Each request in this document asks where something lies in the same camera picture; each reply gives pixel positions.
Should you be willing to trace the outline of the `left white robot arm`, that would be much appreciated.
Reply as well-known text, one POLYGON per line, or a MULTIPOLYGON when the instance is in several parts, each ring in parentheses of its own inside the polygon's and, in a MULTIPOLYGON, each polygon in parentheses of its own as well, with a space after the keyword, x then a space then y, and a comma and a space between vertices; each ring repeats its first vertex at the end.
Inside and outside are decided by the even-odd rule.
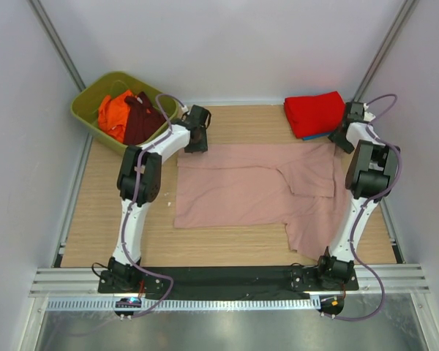
POLYGON ((149 208, 160 193, 162 165, 180 150, 208 151, 206 130, 210 123, 211 112, 193 105, 153 140, 126 148, 117 179, 122 205, 119 236, 101 273, 100 293, 130 293, 143 281, 146 273, 139 269, 140 244, 149 208))

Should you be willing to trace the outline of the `pink t shirt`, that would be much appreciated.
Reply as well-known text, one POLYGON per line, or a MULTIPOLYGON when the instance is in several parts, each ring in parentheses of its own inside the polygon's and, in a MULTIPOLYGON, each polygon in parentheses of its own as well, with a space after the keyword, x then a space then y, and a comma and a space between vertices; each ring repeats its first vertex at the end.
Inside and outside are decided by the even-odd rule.
POLYGON ((348 209, 331 143, 212 145, 177 166, 176 228, 283 224, 290 249, 318 259, 348 209))

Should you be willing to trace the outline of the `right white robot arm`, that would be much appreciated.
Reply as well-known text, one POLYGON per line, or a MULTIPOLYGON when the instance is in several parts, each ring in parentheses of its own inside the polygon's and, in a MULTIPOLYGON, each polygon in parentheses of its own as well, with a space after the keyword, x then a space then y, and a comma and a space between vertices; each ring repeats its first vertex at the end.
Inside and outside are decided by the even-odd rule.
POLYGON ((356 251, 364 228, 401 176, 401 149, 378 136, 372 124, 378 117, 368 107, 362 102, 346 103, 342 122, 329 135, 331 142, 353 158, 345 177, 348 210, 315 271, 317 285, 325 290, 343 287, 356 278, 354 263, 360 261, 356 251))

